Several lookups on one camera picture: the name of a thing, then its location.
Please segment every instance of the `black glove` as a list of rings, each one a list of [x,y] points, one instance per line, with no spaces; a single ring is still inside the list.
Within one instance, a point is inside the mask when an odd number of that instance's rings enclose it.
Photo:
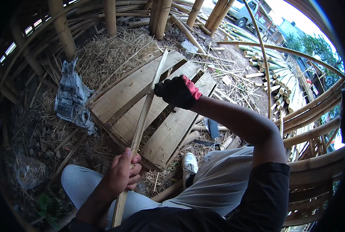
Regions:
[[[166,103],[183,109],[190,109],[202,95],[185,75],[158,82],[154,86],[154,93]]]

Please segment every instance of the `forearm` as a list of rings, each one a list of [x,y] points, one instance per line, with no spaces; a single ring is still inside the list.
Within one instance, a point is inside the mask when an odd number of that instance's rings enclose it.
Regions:
[[[98,185],[77,212],[77,220],[105,229],[108,224],[108,211],[115,199],[116,197],[109,196]]]
[[[254,145],[263,143],[273,134],[279,135],[277,126],[270,119],[230,102],[201,96],[191,110],[217,121]]]

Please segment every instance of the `pickup truck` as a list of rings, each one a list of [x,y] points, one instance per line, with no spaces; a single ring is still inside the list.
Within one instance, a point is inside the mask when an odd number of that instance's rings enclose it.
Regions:
[[[248,13],[246,6],[243,3],[244,0],[234,1],[232,7],[229,9],[228,15],[235,19],[235,25],[239,27],[246,27],[252,30],[252,34],[257,35],[255,27],[253,26],[252,19]],[[218,0],[212,0],[212,3],[216,4]],[[259,1],[258,0],[247,0],[249,7],[252,10],[253,15],[255,15],[255,20],[260,31],[266,31],[267,26],[264,23],[268,24],[263,16],[259,17]]]

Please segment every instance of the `tree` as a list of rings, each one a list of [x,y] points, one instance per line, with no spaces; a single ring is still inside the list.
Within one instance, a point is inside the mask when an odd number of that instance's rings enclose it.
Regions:
[[[331,46],[326,42],[326,40],[321,35],[305,35],[305,37],[300,39],[300,42],[305,47],[305,53],[312,56],[319,56],[320,59],[327,64],[335,67],[338,70],[342,70],[343,63],[342,59],[338,53],[333,53]],[[335,84],[340,78],[337,74],[327,70],[325,67],[318,65],[324,72],[326,72],[324,89],[329,89],[333,84]],[[328,113],[328,118],[332,119],[340,115],[340,105],[337,105]]]
[[[303,42],[296,38],[296,36],[294,35],[294,33],[289,33],[287,35],[287,47],[299,52],[303,52]]]

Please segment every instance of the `shoelace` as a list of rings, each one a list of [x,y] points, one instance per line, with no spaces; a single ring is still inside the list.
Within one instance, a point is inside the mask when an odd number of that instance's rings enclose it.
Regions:
[[[185,165],[185,167],[183,168],[183,170],[184,171],[188,171],[188,172],[190,172],[190,173],[195,173],[194,172],[194,166],[193,166],[193,164],[187,164],[187,165]]]

